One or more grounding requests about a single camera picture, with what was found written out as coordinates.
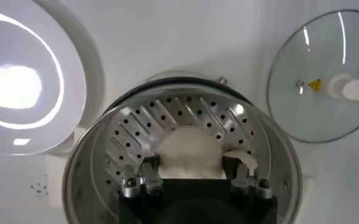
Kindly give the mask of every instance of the warning label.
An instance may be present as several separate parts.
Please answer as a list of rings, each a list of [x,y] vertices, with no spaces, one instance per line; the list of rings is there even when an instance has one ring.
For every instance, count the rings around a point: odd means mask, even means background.
[[[321,84],[322,84],[321,79],[316,79],[315,81],[308,83],[308,86],[311,89],[315,90],[316,92],[320,92]]]

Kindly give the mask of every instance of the perforated steel drum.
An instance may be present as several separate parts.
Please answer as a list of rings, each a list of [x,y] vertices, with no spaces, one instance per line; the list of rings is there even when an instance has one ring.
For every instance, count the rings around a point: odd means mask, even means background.
[[[279,223],[292,223],[299,209],[302,176],[293,146],[270,118],[236,91],[194,77],[154,80],[129,91],[81,137],[63,180],[66,217],[72,224],[118,223],[121,169],[137,170],[156,154],[171,131],[193,125],[224,151],[244,150],[259,162],[279,201]]]

